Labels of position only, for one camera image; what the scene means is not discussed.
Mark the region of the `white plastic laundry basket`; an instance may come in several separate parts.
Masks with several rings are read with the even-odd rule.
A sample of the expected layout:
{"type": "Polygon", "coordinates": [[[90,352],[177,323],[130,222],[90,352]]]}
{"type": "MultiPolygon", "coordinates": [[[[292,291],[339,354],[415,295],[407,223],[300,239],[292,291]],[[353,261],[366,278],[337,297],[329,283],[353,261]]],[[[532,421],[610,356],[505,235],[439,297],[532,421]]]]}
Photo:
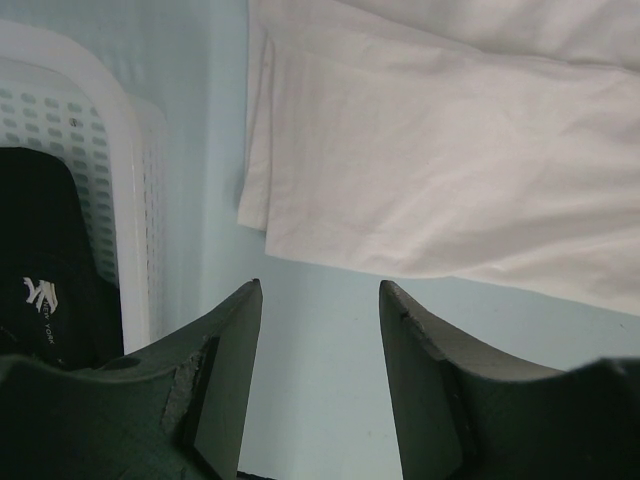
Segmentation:
{"type": "Polygon", "coordinates": [[[97,272],[119,292],[124,353],[164,318],[166,123],[71,39],[1,24],[1,151],[54,156],[71,172],[97,272]]]}

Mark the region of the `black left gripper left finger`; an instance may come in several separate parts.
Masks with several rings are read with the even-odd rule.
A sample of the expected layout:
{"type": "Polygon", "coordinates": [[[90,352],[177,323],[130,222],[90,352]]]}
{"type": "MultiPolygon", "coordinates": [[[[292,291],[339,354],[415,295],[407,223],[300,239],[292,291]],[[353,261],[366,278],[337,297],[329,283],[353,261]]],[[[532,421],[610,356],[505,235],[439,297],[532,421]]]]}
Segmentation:
{"type": "Polygon", "coordinates": [[[251,280],[209,313],[99,369],[1,360],[5,479],[233,479],[263,294],[251,280]]]}

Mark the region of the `white t shirt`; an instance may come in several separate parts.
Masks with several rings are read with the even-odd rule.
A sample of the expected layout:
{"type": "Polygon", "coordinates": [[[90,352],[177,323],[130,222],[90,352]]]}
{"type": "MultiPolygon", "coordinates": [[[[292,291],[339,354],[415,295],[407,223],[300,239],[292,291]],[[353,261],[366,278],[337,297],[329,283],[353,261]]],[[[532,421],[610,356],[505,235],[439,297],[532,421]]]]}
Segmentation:
{"type": "Polygon", "coordinates": [[[269,255],[639,311],[635,1],[252,1],[269,255]]]}

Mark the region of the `black t shirt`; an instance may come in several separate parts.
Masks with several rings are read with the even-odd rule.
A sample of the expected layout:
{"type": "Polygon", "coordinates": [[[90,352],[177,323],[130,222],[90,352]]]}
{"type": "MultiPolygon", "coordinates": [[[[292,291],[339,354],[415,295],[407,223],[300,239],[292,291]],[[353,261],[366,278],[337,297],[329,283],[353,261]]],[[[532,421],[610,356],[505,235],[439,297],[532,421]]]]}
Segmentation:
{"type": "Polygon", "coordinates": [[[124,353],[119,292],[97,272],[73,176],[26,148],[1,151],[1,352],[62,370],[124,353]]]}

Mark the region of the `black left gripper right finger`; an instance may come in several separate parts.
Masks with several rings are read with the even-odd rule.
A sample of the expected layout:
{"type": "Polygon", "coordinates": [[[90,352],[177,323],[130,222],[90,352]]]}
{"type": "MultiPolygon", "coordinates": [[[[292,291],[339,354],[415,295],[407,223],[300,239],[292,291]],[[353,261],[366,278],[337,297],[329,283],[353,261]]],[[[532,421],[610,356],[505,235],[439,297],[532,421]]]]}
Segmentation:
{"type": "Polygon", "coordinates": [[[406,479],[635,479],[639,361],[561,371],[510,355],[379,288],[406,479]]]}

